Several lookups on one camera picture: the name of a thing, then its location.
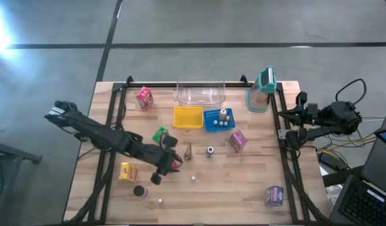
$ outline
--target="blue basket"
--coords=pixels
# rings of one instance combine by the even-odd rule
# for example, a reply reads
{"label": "blue basket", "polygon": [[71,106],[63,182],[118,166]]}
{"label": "blue basket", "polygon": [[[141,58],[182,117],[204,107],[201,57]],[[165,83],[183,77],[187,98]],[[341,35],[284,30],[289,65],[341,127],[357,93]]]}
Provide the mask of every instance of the blue basket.
{"label": "blue basket", "polygon": [[225,131],[236,127],[235,119],[233,118],[232,109],[226,109],[226,115],[230,117],[227,126],[219,126],[219,112],[218,110],[206,110],[204,111],[205,129],[210,132]]}

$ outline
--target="teal container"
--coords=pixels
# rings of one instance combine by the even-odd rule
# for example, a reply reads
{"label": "teal container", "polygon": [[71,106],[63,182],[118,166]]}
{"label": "teal container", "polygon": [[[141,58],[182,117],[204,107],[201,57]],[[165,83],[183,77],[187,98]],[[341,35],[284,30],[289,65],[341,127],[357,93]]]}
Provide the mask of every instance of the teal container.
{"label": "teal container", "polygon": [[276,83],[274,67],[268,66],[247,91],[246,104],[249,110],[265,112],[276,91]]}

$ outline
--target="wooden table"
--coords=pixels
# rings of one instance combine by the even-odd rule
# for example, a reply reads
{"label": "wooden table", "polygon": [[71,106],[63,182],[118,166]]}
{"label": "wooden table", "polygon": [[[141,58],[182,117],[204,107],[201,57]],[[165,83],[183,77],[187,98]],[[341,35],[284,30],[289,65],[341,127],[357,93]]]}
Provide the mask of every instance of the wooden table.
{"label": "wooden table", "polygon": [[[109,107],[112,82],[96,85],[89,117],[104,124]],[[287,108],[295,106],[300,91],[297,81],[283,82]],[[291,216],[286,191],[280,207],[264,205],[265,189],[272,185],[286,187],[272,117],[272,109],[255,113],[247,109],[246,89],[227,88],[222,107],[230,107],[237,126],[231,131],[206,132],[201,129],[173,127],[173,107],[178,106],[176,89],[153,88],[152,109],[142,110],[135,98],[139,89],[127,89],[125,130],[144,137],[144,143],[154,143],[152,136],[159,126],[169,129],[179,140],[176,152],[182,156],[192,143],[193,159],[185,162],[180,173],[162,176],[161,184],[150,182],[155,167],[121,154],[116,167],[107,214],[107,223],[290,223]],[[241,153],[235,153],[228,139],[240,129],[248,139]],[[206,158],[208,146],[215,148],[213,158]],[[82,144],[80,154],[92,145]],[[98,151],[85,155],[77,164],[68,198],[65,220],[73,217],[92,192],[98,162]],[[139,198],[132,194],[135,184],[119,181],[120,163],[134,163],[138,168],[137,184],[146,187],[149,195]],[[299,158],[304,189],[314,204],[326,215],[330,214],[323,180],[311,148],[303,148]],[[302,218],[299,198],[294,191],[299,218]],[[98,200],[99,218],[102,199]]]}

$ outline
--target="green object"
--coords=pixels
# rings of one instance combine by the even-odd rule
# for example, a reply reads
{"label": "green object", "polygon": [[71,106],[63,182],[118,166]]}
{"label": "green object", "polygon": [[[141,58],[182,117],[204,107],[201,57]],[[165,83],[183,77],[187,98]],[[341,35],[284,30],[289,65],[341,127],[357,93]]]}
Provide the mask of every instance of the green object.
{"label": "green object", "polygon": [[153,136],[153,139],[155,142],[159,143],[159,138],[161,137],[162,133],[169,134],[169,131],[167,128],[161,126],[156,132],[155,135]]}
{"label": "green object", "polygon": [[253,86],[247,90],[246,104],[249,110],[265,112],[268,108],[271,95],[276,91],[276,77],[274,68],[268,66],[262,71]]}

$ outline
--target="keyboard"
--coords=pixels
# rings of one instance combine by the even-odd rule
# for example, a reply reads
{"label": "keyboard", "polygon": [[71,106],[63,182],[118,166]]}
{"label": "keyboard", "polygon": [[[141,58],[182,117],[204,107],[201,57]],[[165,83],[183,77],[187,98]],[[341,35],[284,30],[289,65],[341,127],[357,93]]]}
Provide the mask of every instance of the keyboard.
{"label": "keyboard", "polygon": [[386,225],[386,196],[359,179],[352,180],[339,212],[357,225]]}

